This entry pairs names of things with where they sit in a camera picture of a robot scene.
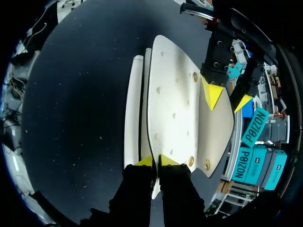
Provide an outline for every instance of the white object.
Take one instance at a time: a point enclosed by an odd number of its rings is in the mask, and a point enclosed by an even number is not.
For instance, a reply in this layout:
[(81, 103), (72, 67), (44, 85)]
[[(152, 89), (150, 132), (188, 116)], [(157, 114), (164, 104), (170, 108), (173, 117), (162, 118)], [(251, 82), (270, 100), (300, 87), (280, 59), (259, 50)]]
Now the white object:
[(286, 143), (289, 143), (289, 137), (290, 137), (290, 116), (287, 115), (287, 139), (286, 139)]
[(148, 156), (152, 155), (150, 144), (148, 142), (147, 136), (147, 88), (148, 88), (148, 80), (150, 74), (150, 65), (151, 65), (151, 56), (152, 56), (152, 49), (147, 48), (145, 51), (145, 58), (144, 58), (144, 89), (143, 89), (143, 102), (142, 102), (142, 117), (141, 117), (141, 159), (147, 158)]
[(139, 113), (143, 56), (134, 57), (129, 78), (124, 129), (124, 167), (139, 161)]
[(259, 99), (262, 103), (267, 103), (267, 93), (259, 93)]
[[(198, 165), (210, 177), (230, 140), (234, 122), (226, 89), (215, 109), (209, 109), (199, 71), (173, 42), (156, 37), (148, 91), (148, 136), (156, 165), (156, 157), (164, 154), (186, 163), (191, 171)], [(208, 170), (206, 160), (210, 162)]]
[(253, 99), (252, 99), (253, 103), (254, 103), (254, 112), (256, 111), (256, 108), (259, 106), (262, 108), (262, 102), (260, 100), (260, 98), (258, 96), (255, 96)]

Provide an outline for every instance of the teal box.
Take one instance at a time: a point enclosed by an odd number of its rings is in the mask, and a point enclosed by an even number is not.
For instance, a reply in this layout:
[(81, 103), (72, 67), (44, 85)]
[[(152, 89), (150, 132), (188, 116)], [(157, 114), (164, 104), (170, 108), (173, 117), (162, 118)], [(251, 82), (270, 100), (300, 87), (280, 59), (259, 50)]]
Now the teal box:
[(264, 187), (265, 190), (274, 190), (276, 188), (287, 160), (287, 154), (284, 151), (276, 150), (276, 152), (276, 161), (274, 163), (274, 167), (271, 170), (269, 179)]
[(257, 142), (265, 127), (268, 116), (269, 112), (263, 110), (259, 106), (256, 108), (254, 116), (252, 117), (250, 124), (242, 137), (242, 142), (248, 147), (252, 148)]
[(255, 185), (260, 177), (265, 161), (267, 148), (265, 146), (254, 146), (250, 166), (245, 178), (245, 183)]
[(245, 182), (250, 166), (253, 149), (240, 147), (236, 167), (233, 171), (232, 180)]

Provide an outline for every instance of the hole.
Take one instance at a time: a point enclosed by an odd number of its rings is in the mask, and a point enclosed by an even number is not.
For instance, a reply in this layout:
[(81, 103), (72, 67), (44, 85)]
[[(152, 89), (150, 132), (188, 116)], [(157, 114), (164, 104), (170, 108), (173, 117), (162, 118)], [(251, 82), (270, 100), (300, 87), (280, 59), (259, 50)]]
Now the hole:
[(198, 81), (198, 75), (196, 72), (193, 73), (193, 77), (194, 77), (194, 82)]
[(160, 94), (160, 90), (161, 90), (161, 87), (156, 88), (156, 91), (157, 91), (158, 94)]

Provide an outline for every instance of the machinery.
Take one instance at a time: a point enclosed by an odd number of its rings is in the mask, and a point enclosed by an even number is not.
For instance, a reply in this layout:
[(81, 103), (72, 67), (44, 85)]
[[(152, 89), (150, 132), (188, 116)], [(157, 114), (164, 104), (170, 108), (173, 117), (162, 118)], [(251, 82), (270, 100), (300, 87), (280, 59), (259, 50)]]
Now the machinery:
[[(226, 94), (225, 88), (227, 87), (230, 58), (235, 51), (232, 46), (233, 40), (240, 39), (244, 41), (248, 50), (252, 53), (245, 73), (240, 75), (230, 97), (231, 111), (234, 113), (239, 111), (258, 93), (258, 81), (262, 75), (263, 62), (269, 65), (277, 65), (274, 45), (254, 23), (235, 9), (220, 11), (215, 6), (214, 11), (211, 11), (194, 4), (184, 3), (181, 6), (180, 13), (205, 18), (206, 29), (212, 31), (206, 61), (200, 69), (202, 77), (199, 78), (197, 74), (191, 75), (191, 79), (193, 78), (195, 82), (199, 80), (203, 85), (203, 90), (201, 90), (203, 94), (200, 94), (200, 96), (202, 95), (205, 98), (210, 113), (211, 111), (215, 112), (220, 104), (220, 98)], [(136, 57), (134, 60), (143, 61), (140, 57)], [(156, 87), (155, 91), (160, 94), (161, 87)], [(232, 132), (228, 133), (227, 141), (231, 135)], [(150, 138), (144, 136), (147, 144), (150, 143)], [(156, 133), (152, 136), (155, 140), (157, 139)], [(249, 143), (251, 136), (248, 135), (246, 139)], [(109, 203), (110, 212), (91, 210), (90, 219), (83, 220), (80, 226), (148, 226), (152, 192), (155, 187), (158, 187), (156, 194), (159, 191), (162, 192), (165, 226), (168, 227), (200, 225), (209, 222), (220, 224), (230, 222), (240, 225), (244, 220), (251, 219), (253, 216), (272, 221), (281, 209), (277, 196), (268, 192), (261, 194), (239, 213), (231, 215), (225, 220), (217, 217), (206, 218), (203, 212), (204, 201), (200, 199), (190, 180), (192, 169), (196, 167), (193, 165), (194, 161), (189, 159), (186, 160), (186, 164), (181, 164), (182, 162), (176, 162), (176, 160), (172, 160), (163, 154), (155, 155), (152, 149), (150, 152), (150, 155), (137, 162), (131, 160), (130, 162), (133, 162), (133, 164), (125, 162), (123, 181), (115, 197)], [(173, 153), (174, 150), (168, 149), (168, 152)], [(210, 167), (215, 168), (215, 165), (211, 165), (207, 161), (200, 166), (203, 166), (206, 173)], [(244, 180), (246, 182), (256, 181), (256, 179), (247, 179), (247, 177), (244, 177)], [(35, 199), (42, 209), (48, 210), (49, 216), (58, 225), (76, 226), (56, 210), (40, 192), (35, 192), (30, 197)]]

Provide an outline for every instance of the teal label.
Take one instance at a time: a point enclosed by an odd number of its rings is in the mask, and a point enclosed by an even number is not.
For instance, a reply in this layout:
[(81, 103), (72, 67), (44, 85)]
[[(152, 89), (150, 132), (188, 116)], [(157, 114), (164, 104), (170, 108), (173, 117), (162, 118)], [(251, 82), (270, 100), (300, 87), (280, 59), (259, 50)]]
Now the teal label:
[(268, 119), (269, 112), (263, 110), (261, 107), (257, 107), (252, 117), (252, 120), (242, 137), (242, 142), (248, 147), (252, 148), (257, 142), (262, 130), (265, 127), (266, 121)]
[(240, 147), (239, 155), (236, 163), (235, 170), (232, 175), (232, 180), (244, 182), (252, 157), (253, 149)]

